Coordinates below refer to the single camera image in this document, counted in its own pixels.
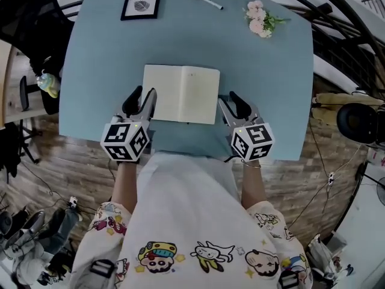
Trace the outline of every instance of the picture frame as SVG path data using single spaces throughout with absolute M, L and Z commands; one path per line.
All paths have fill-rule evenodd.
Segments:
M 125 0 L 120 20 L 158 17 L 160 0 Z

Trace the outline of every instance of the blue table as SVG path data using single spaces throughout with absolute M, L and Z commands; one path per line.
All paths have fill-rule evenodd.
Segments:
M 313 81 L 310 24 L 284 7 L 267 10 L 291 20 L 273 37 L 253 34 L 242 8 L 252 0 L 161 0 L 157 19 L 121 21 L 125 0 L 85 0 L 64 64 L 60 134 L 99 141 L 104 124 L 142 84 L 145 64 L 201 66 L 221 72 L 220 94 L 253 101 L 276 137 L 271 158 L 300 157 Z M 215 125 L 152 121 L 153 148 L 223 157 L 231 151 L 219 111 Z

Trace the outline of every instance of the notebook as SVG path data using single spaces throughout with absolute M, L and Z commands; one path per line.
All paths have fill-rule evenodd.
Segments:
M 214 124 L 220 71 L 195 66 L 147 64 L 142 102 L 155 88 L 158 96 L 153 119 Z

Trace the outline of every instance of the black and white cube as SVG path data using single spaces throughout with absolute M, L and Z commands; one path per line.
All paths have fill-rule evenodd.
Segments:
M 234 129 L 232 148 L 244 161 L 266 157 L 275 142 L 268 123 Z
M 150 141 L 148 125 L 146 122 L 108 123 L 100 145 L 114 161 L 137 161 Z

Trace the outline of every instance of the white t-shirt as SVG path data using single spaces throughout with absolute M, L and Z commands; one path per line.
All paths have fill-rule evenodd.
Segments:
M 231 165 L 156 154 L 137 183 L 132 215 L 105 203 L 75 258 L 70 288 L 277 288 L 281 271 L 312 275 L 302 245 L 269 202 L 242 207 Z M 90 273 L 114 263 L 110 278 Z

